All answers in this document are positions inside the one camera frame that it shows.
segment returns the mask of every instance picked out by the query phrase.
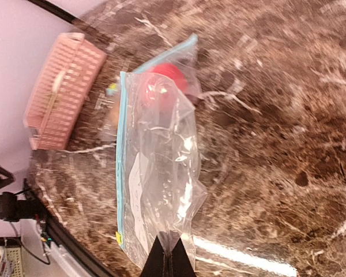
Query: ziplock bag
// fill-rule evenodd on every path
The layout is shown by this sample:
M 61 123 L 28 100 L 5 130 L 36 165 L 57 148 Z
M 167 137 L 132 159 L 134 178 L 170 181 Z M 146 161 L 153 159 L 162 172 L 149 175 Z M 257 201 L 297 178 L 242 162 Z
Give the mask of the ziplock bag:
M 207 195 L 198 181 L 200 166 L 194 106 L 176 82 L 157 73 L 122 72 L 117 239 L 140 268 L 156 236 L 167 252 L 180 236 L 194 268 L 191 221 Z
M 136 68 L 134 73 L 155 72 L 168 75 L 180 85 L 181 91 L 196 103 L 201 92 L 194 70 L 197 58 L 197 35 L 191 35 L 181 44 L 161 53 L 155 58 Z M 106 95 L 114 102 L 103 124 L 100 138 L 102 141 L 115 141 L 119 116 L 120 84 L 114 84 L 115 88 L 108 88 Z

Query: red object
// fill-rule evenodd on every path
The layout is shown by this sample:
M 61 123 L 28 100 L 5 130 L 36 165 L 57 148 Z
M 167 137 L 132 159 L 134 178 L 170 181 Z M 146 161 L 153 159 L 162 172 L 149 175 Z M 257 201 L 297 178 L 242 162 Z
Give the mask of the red object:
M 157 66 L 154 66 L 152 69 L 148 71 L 149 73 L 157 73 L 164 76 L 167 76 L 171 80 L 174 81 L 175 85 L 183 92 L 185 93 L 189 84 L 185 78 L 185 75 L 178 69 L 177 66 L 171 64 L 171 63 L 161 63 Z M 146 83 L 146 90 L 145 90 L 145 103 L 149 105 L 152 101 L 155 101 L 156 99 L 156 80 L 155 78 L 152 78 L 147 81 Z M 170 94 L 170 88 L 165 88 L 165 93 L 161 93 L 159 95 L 160 99 L 160 107 L 161 108 L 169 108 L 169 106 L 174 103 L 176 100 L 174 96 Z
M 175 65 L 171 63 L 161 63 L 157 66 L 154 66 L 151 70 L 149 70 L 151 73 L 158 73 L 164 76 L 167 76 L 168 78 L 172 79 L 175 83 L 175 85 L 183 92 L 185 93 L 187 90 L 187 87 L 189 86 L 185 75 L 176 67 Z

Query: pink plastic basket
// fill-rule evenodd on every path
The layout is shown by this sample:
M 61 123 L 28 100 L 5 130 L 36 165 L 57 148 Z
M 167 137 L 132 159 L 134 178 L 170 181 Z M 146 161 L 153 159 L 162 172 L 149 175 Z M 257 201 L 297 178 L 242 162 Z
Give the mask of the pink plastic basket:
M 33 89 L 24 125 L 32 149 L 65 149 L 106 54 L 81 33 L 56 40 Z

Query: paper label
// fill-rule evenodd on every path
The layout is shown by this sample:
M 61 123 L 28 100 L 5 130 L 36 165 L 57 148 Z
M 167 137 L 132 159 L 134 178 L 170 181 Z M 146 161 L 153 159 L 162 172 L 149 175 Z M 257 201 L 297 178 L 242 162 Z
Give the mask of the paper label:
M 148 158 L 142 153 L 137 153 L 128 178 L 130 204 L 134 217 L 134 232 L 148 254 L 148 240 L 145 234 L 144 221 L 141 213 L 141 174 L 144 175 L 147 171 Z

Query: brown marble surface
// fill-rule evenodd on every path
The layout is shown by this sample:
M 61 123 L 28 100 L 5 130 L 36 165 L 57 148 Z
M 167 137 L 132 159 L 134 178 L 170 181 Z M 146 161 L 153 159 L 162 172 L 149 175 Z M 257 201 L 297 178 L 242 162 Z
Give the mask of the brown marble surface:
M 346 0 L 109 1 L 86 21 L 105 33 L 95 42 L 108 60 L 68 151 L 35 151 L 29 173 L 77 240 L 138 276 L 114 237 L 115 148 L 100 139 L 100 99 L 120 70 L 195 32 L 209 193 L 193 221 L 197 275 L 346 276 Z

